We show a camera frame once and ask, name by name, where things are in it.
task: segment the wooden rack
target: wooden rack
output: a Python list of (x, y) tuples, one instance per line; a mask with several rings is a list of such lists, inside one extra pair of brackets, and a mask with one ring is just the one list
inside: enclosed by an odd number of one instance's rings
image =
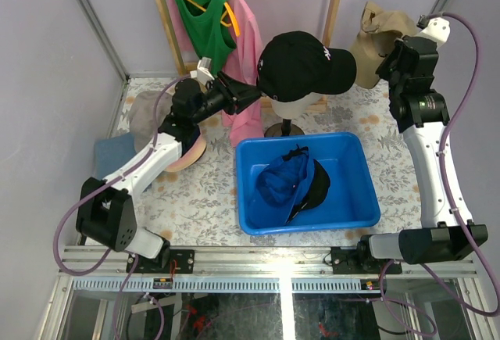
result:
[[(179, 48), (179, 43), (177, 41), (177, 36), (175, 30), (173, 29), (172, 20), (170, 19), (170, 13), (166, 0), (155, 0), (156, 6), (158, 7), (158, 12), (162, 20), (163, 30), (165, 30), (166, 39), (169, 42), (170, 49), (172, 50), (173, 61), (177, 68), (179, 75), (185, 75), (191, 70), (196, 69), (197, 63), (185, 63)], [(322, 42), (326, 47), (330, 46), (331, 36), (334, 32), (335, 20), (337, 19), (338, 6), (340, 0), (330, 0), (328, 5), (327, 20), (325, 21), (325, 27), (323, 30)], [(262, 110), (269, 112), (272, 110), (270, 99), (264, 97), (261, 99)], [(327, 109), (327, 97), (323, 96), (318, 102), (310, 105), (308, 107), (309, 112), (325, 112)]]

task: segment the glass panel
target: glass panel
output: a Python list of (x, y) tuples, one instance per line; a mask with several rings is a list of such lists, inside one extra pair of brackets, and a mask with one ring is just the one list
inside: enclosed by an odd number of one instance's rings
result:
[[(453, 281), (448, 286), (455, 291)], [(414, 338), (382, 302), (351, 302), (361, 295), (294, 294), (295, 335), (298, 340), (342, 338), (389, 340)], [(433, 318), (437, 325), (434, 339), (468, 340), (473, 338), (462, 307), (432, 279), (391, 279), (387, 297), (410, 302)], [(392, 310), (410, 327), (431, 332), (424, 315), (406, 306), (389, 303)]]
[[(75, 291), (70, 304), (64, 340), (93, 338), (98, 322), (98, 308), (107, 300), (100, 339), (113, 337), (113, 307), (115, 292)], [(160, 300), (165, 315), (161, 339), (262, 339), (283, 338), (279, 294), (154, 294)], [(145, 310), (144, 293), (120, 295), (117, 327), (121, 339), (154, 339), (159, 331), (160, 314), (156, 306)]]
[(350, 302), (357, 295), (294, 294), (295, 337), (379, 339), (372, 305)]
[[(454, 281), (449, 281), (448, 286), (455, 289)], [(117, 323), (121, 339), (156, 337), (159, 311), (156, 306), (149, 306), (143, 296), (144, 293), (139, 292), (120, 296)], [(382, 302), (349, 301), (361, 297), (353, 294), (295, 293), (292, 296), (298, 340), (413, 338)], [(162, 303), (166, 318), (161, 337), (164, 339), (283, 338), (280, 293), (155, 293), (155, 297)], [(432, 279), (389, 279), (387, 297), (411, 302), (425, 310), (437, 324), (438, 337), (434, 339), (473, 338), (462, 308)], [(100, 339), (114, 339), (115, 305), (115, 292), (74, 291), (61, 339), (95, 338), (99, 331)], [(423, 315), (404, 306), (390, 305), (405, 323), (430, 332)]]

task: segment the blue plastic bin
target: blue plastic bin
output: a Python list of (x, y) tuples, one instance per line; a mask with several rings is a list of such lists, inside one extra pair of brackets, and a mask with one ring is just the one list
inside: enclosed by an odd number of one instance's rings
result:
[[(286, 226), (255, 228), (248, 220), (248, 204), (259, 173), (276, 157), (291, 149), (309, 147), (330, 176), (325, 201), (301, 211)], [(359, 139), (352, 133), (329, 133), (279, 138), (256, 138), (236, 148), (237, 211), (241, 229), (251, 235), (372, 227), (380, 207)]]

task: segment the metal base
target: metal base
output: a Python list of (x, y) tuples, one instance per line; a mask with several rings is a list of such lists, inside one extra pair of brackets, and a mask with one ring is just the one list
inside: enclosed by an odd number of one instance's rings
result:
[[(266, 130), (264, 137), (283, 137), (283, 132), (281, 131), (282, 123), (276, 123), (272, 127)], [(304, 135), (304, 131), (295, 124), (291, 125), (291, 131), (289, 135)]]
[[(379, 274), (382, 267), (389, 259), (374, 259), (367, 257), (360, 249), (364, 246), (362, 242), (358, 243), (356, 250), (343, 249), (341, 247), (331, 248), (331, 264), (334, 274), (354, 274), (371, 275)], [(387, 269), (387, 275), (402, 274), (400, 264), (393, 264)]]
[[(170, 262), (176, 261), (175, 274), (192, 274), (195, 267), (195, 251), (190, 249), (170, 249), (168, 262), (164, 267), (158, 263), (151, 263), (150, 259), (139, 258), (136, 273), (139, 274), (167, 274), (170, 275)], [(129, 258), (127, 261), (127, 272), (130, 272), (134, 260)]]

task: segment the wooden pole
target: wooden pole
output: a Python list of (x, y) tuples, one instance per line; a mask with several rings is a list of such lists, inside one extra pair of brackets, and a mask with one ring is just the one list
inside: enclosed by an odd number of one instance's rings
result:
[(156, 6), (158, 7), (159, 16), (162, 20), (163, 30), (165, 30), (166, 39), (169, 42), (170, 50), (172, 51), (173, 61), (175, 62), (175, 67), (177, 72), (183, 76), (187, 73), (186, 66), (182, 60), (182, 55), (180, 53), (179, 42), (175, 35), (175, 30), (173, 29), (172, 20), (170, 19), (170, 13), (168, 6), (166, 5), (166, 0), (155, 0)]
[(338, 6), (341, 0), (330, 0), (328, 5), (327, 21), (323, 31), (323, 39), (321, 40), (325, 47), (330, 46), (331, 35), (334, 32), (335, 20), (337, 19)]

